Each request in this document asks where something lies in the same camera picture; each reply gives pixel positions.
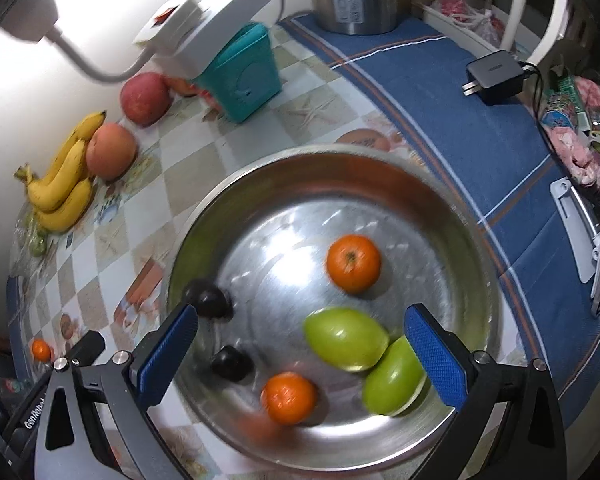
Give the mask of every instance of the black power adapter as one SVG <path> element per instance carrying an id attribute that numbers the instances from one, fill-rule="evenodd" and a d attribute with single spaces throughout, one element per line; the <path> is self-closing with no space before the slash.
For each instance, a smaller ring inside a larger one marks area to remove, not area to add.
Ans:
<path id="1" fill-rule="evenodd" d="M 469 63 L 466 76 L 464 95 L 477 93 L 486 105 L 494 105 L 522 92 L 528 73 L 510 52 L 498 50 Z"/>

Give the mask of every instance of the teal container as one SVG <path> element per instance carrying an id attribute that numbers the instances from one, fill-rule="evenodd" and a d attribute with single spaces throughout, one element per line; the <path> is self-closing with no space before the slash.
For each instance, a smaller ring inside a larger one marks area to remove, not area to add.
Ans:
<path id="1" fill-rule="evenodd" d="M 194 81 L 230 120 L 243 122 L 282 89 L 267 27 L 245 25 Z"/>

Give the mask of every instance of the white chair leg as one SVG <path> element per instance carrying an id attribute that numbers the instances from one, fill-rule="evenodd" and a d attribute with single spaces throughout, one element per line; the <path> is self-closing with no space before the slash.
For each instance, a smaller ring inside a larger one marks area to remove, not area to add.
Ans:
<path id="1" fill-rule="evenodd" d="M 549 25 L 547 25 L 542 40 L 540 40 L 526 62 L 537 66 L 544 56 L 549 53 L 554 43 L 564 35 L 568 22 L 568 2 L 569 0 L 554 0 Z"/>
<path id="2" fill-rule="evenodd" d="M 511 50 L 516 40 L 516 30 L 522 20 L 522 13 L 525 10 L 526 0 L 512 0 L 511 10 L 509 12 L 509 21 L 504 29 L 504 35 L 500 48 L 502 50 Z"/>

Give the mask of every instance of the small orange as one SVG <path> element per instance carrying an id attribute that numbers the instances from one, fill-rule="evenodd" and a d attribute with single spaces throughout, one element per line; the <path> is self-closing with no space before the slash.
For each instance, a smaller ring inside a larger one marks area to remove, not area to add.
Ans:
<path id="1" fill-rule="evenodd" d="M 317 397 L 311 382 L 296 373 L 284 372 L 267 381 L 260 394 L 260 403 L 277 423 L 292 426 L 309 416 Z"/>
<path id="2" fill-rule="evenodd" d="M 380 276 L 382 257 L 369 240 L 360 235 L 346 235 L 336 240 L 327 254 L 326 267 L 330 278 L 349 294 L 359 294 L 373 285 Z"/>
<path id="3" fill-rule="evenodd" d="M 31 353 L 38 361 L 51 361 L 51 347 L 42 339 L 34 339 L 31 343 Z"/>

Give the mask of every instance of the apple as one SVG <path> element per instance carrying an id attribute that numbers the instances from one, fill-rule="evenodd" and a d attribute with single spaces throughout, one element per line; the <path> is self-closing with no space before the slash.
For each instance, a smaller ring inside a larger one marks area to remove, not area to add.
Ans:
<path id="1" fill-rule="evenodd" d="M 171 95 L 162 74 L 142 72 L 129 79 L 120 91 L 120 106 L 139 126 L 149 126 L 171 106 Z"/>

